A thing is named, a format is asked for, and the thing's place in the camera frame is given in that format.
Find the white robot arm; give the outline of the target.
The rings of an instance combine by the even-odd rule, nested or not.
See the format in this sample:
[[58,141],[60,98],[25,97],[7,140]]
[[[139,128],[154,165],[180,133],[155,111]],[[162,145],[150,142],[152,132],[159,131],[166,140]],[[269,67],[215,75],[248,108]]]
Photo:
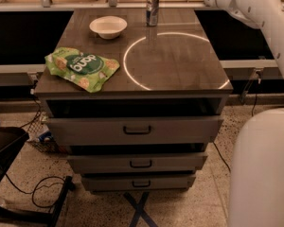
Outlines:
[[[281,0],[204,0],[258,28],[284,79]],[[284,108],[258,113],[241,128],[233,149],[228,227],[284,227]]]

